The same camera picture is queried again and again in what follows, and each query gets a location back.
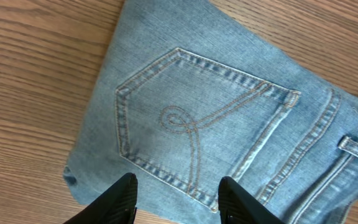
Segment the light blue denim jeans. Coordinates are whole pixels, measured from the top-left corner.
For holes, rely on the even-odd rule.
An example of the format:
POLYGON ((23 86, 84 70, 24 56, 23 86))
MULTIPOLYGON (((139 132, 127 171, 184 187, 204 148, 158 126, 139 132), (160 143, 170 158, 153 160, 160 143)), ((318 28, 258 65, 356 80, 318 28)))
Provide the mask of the light blue denim jeans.
POLYGON ((208 1, 127 0, 63 177, 88 204, 126 172, 174 222, 218 223, 230 176, 285 223, 343 223, 358 98, 208 1))

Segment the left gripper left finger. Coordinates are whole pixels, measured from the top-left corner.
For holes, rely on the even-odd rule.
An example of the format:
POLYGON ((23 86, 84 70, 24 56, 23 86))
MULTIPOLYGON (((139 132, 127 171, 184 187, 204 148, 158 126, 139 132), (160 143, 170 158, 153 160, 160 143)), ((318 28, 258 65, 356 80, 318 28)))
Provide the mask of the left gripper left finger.
POLYGON ((138 180, 126 173, 84 210, 64 224, 133 224, 138 180))

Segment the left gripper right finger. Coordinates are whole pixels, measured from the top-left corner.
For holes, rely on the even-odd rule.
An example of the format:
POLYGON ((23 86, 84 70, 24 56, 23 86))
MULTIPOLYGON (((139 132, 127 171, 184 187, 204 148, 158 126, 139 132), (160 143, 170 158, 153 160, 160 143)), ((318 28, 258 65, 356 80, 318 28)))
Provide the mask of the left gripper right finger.
POLYGON ((222 224, 284 224, 229 176, 219 183, 218 207, 222 224))

